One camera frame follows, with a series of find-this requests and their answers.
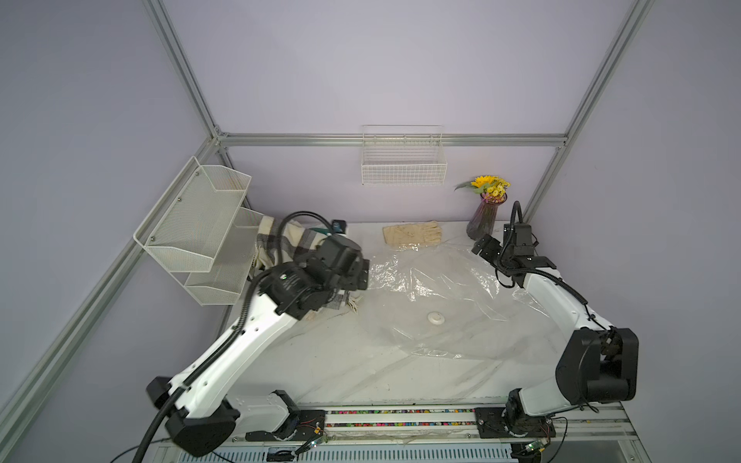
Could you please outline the cream plaid fringed scarf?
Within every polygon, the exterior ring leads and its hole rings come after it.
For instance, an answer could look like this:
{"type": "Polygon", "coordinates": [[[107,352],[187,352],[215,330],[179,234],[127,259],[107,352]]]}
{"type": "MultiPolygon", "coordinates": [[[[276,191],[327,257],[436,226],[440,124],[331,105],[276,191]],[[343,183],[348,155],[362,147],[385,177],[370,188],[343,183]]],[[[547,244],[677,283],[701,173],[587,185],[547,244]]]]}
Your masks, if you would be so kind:
{"type": "Polygon", "coordinates": [[[329,237],[315,233],[299,225],[295,220],[289,221],[283,231],[279,231],[280,223],[280,219],[271,216],[264,216],[261,219],[252,268],[254,275],[277,264],[279,255],[283,257],[283,262],[304,257],[309,251],[316,250],[318,245],[329,237]]]}

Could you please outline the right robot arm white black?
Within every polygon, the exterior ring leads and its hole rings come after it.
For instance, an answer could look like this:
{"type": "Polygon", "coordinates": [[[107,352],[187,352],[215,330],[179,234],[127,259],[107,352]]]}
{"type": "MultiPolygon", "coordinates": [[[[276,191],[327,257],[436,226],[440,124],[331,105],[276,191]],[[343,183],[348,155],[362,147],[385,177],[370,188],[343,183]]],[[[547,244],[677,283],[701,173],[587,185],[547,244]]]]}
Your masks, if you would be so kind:
{"type": "Polygon", "coordinates": [[[505,278],[509,289],[531,295],[565,337],[565,349],[552,376],[536,386],[509,393],[505,417],[510,422],[545,418],[594,403],[634,399],[637,392],[639,339],[597,314],[571,287],[556,264],[536,252],[536,239],[513,204],[503,238],[483,235],[473,253],[505,278]]]}

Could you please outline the clear plastic vacuum bag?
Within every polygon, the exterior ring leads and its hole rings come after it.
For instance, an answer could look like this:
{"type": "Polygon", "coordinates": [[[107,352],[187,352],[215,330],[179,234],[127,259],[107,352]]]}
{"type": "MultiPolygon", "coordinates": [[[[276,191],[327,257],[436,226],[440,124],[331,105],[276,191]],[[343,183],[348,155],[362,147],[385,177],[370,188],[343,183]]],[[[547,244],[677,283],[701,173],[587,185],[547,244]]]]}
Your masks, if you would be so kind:
{"type": "Polygon", "coordinates": [[[467,245],[392,249],[370,261],[369,286],[357,299],[361,324],[408,354],[540,365],[563,345],[546,310],[523,289],[504,287],[467,245]],[[430,312],[446,322],[429,323],[430,312]]]}

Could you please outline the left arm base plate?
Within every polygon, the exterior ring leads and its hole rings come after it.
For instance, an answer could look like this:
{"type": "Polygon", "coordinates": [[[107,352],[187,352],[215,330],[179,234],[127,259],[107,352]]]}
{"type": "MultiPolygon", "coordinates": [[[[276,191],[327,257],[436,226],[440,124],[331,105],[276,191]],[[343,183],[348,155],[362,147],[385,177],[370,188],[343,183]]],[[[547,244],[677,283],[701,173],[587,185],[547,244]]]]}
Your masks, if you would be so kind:
{"type": "Polygon", "coordinates": [[[324,434],[325,425],[325,410],[301,410],[289,416],[287,422],[278,430],[247,432],[244,440],[246,442],[304,442],[324,434]]]}

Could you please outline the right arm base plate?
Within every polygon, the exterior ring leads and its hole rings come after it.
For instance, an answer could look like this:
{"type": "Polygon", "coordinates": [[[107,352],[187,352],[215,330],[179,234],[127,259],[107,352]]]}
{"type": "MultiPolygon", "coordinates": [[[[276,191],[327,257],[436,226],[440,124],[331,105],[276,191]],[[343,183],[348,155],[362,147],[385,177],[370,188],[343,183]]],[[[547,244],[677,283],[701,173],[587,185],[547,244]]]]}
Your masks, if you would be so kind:
{"type": "Polygon", "coordinates": [[[509,412],[507,407],[477,407],[475,423],[482,439],[546,438],[556,432],[545,417],[531,417],[520,412],[509,412]]]}

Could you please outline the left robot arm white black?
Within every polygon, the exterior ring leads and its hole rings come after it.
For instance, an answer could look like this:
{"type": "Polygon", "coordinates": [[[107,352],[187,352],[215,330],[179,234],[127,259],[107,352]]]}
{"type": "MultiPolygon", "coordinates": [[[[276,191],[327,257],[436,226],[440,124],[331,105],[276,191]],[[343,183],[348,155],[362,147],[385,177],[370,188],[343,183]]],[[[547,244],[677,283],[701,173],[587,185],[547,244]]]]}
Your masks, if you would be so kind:
{"type": "Polygon", "coordinates": [[[347,238],[343,220],[328,221],[303,210],[279,224],[276,261],[253,277],[237,320],[189,368],[158,376],[147,387],[157,413],[133,455],[141,462],[160,428],[190,455],[201,457],[224,444],[237,429],[241,411],[228,393],[257,358],[289,328],[339,296],[368,287],[370,262],[347,238]],[[291,220],[314,218],[328,231],[315,248],[284,259],[283,237],[291,220]]]}

